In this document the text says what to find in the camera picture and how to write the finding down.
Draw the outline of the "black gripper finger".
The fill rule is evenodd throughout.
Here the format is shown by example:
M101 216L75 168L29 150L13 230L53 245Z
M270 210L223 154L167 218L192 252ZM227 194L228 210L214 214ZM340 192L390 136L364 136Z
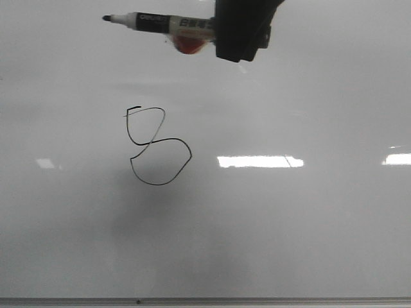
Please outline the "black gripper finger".
M244 50L240 60L253 61L259 49L266 49L270 42L271 23L278 7L284 1L245 1L243 16L245 25L242 39Z
M232 62L240 62L244 50L242 39L245 37L243 16L245 1L220 0L214 7L214 31L216 56Z

